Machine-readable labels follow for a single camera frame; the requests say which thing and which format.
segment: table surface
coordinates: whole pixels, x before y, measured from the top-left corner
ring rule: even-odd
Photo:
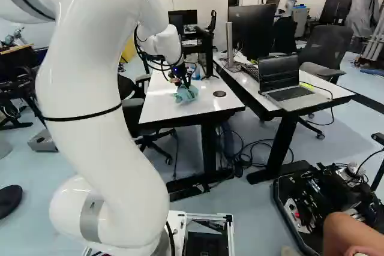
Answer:
[[[22,46],[14,46],[14,47],[9,48],[8,50],[4,50],[4,51],[0,52],[0,55],[9,54],[9,53],[18,51],[20,49],[24,49],[24,48],[32,47],[32,46],[33,46],[33,44],[26,44],[26,45],[22,45]]]
[[[260,85],[255,79],[253,79],[251,76],[249,76],[245,72],[231,72],[228,69],[226,69],[224,66],[226,64],[226,61],[219,60],[220,58],[226,57],[227,53],[214,53],[214,61],[223,67],[226,72],[235,79],[249,94],[252,95],[253,98],[255,98],[259,103],[261,103],[262,106],[264,106],[265,109],[268,111],[276,111],[280,110],[278,106],[270,102],[267,98],[259,94],[259,88]],[[234,57],[235,61],[241,62],[241,63],[250,63],[247,58],[241,54],[241,52],[237,53],[237,55]],[[351,91],[348,91],[347,89],[344,89],[340,86],[334,85],[330,82],[327,82],[321,78],[318,78],[314,75],[311,75],[309,73],[306,73],[305,71],[299,71],[299,79],[300,81],[307,82],[309,84],[327,89],[332,92],[334,99],[342,98],[342,97],[350,97],[353,96],[354,93]],[[313,88],[313,91],[322,94],[326,97],[330,97],[330,93],[328,91],[324,91],[322,89]]]
[[[192,80],[199,90],[199,96],[189,103],[176,103],[173,94],[177,87],[164,79],[161,71],[152,72],[146,98],[140,117],[140,124],[212,113],[224,110],[241,110],[244,104],[226,85],[223,79],[211,77],[206,80]],[[225,91],[225,97],[215,97],[215,91]]]

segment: computer monitor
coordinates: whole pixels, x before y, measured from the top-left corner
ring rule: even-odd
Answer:
[[[239,47],[248,59],[268,56],[273,42],[274,4],[235,6],[228,8],[232,22],[234,47]]]
[[[175,10],[175,11],[168,11],[168,17],[171,16],[182,16],[182,24],[183,25],[189,25],[189,24],[197,24],[197,10]]]
[[[280,4],[280,0],[267,0],[267,1],[265,1],[265,4],[275,4],[276,10],[277,10],[278,5]]]

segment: desk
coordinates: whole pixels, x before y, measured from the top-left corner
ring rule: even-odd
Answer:
[[[4,50],[4,51],[0,52],[0,55],[9,54],[9,53],[12,53],[12,52],[15,52],[15,51],[18,51],[18,50],[21,50],[21,49],[25,49],[25,48],[28,48],[28,47],[32,47],[32,46],[33,46],[33,44],[26,44],[26,45],[22,45],[22,46],[14,46],[14,47],[9,48],[8,50]]]
[[[139,125],[141,128],[159,129],[201,125],[204,173],[167,183],[171,201],[209,192],[209,183],[229,179],[232,170],[217,170],[216,127],[228,120],[245,106],[223,79],[192,80],[199,96],[190,103],[175,102],[177,87],[167,82],[160,71],[153,71],[146,93]],[[225,91],[226,96],[213,96],[215,91]]]
[[[278,131],[274,138],[271,153],[269,154],[266,169],[248,174],[248,182],[250,184],[256,184],[266,180],[275,179],[279,175],[290,174],[293,171],[308,168],[309,164],[306,161],[298,161],[283,165],[284,158],[292,141],[293,134],[295,133],[298,118],[316,111],[347,103],[355,96],[355,94],[316,76],[300,71],[300,81],[327,89],[333,93],[334,98],[332,101],[327,103],[322,103],[293,112],[287,112],[277,107],[264,96],[261,96],[259,94],[259,83],[247,73],[233,73],[226,69],[226,61],[219,60],[221,56],[224,55],[220,53],[215,53],[214,55],[214,61],[217,64],[216,70],[219,72],[223,80],[231,87],[234,93],[240,98],[240,100],[252,109],[261,121],[270,121],[274,117],[282,117]],[[247,58],[241,53],[238,53],[235,56],[235,61],[249,63]],[[327,91],[317,88],[314,88],[314,90],[326,97],[330,97],[329,92]]]

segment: yellow object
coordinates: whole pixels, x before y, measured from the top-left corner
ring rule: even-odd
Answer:
[[[314,88],[312,85],[309,85],[309,84],[306,84],[306,83],[300,83],[300,85],[303,86],[303,87],[308,88],[309,90],[313,90],[313,88]]]
[[[128,40],[127,46],[125,46],[124,51],[122,52],[121,62],[129,62],[136,55],[136,49],[134,48],[133,37]]]

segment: desk leg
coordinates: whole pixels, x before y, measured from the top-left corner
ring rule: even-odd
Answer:
[[[284,158],[295,133],[298,116],[285,116],[278,127],[271,153],[269,154],[266,169],[247,175],[248,183],[251,185],[272,180],[277,176],[291,174],[294,171],[309,168],[306,161],[298,161],[283,165]]]
[[[41,114],[41,112],[40,112],[40,109],[37,107],[35,101],[34,101],[30,96],[28,96],[28,95],[25,95],[25,96],[23,97],[23,99],[24,99],[25,102],[28,104],[28,106],[32,109],[32,111],[35,113],[35,117],[37,117],[37,118],[40,120],[40,122],[41,122],[45,127],[47,127],[47,125],[46,125],[46,123],[45,123],[45,121],[44,121],[44,119],[43,119],[43,116],[42,116],[42,114]]]
[[[204,159],[204,172],[213,173],[216,171],[216,141],[217,135],[214,124],[203,124],[202,126],[202,147]]]
[[[209,184],[233,178],[231,169],[216,168],[215,124],[203,124],[202,149],[204,173],[167,183],[170,201],[176,201],[209,192]]]

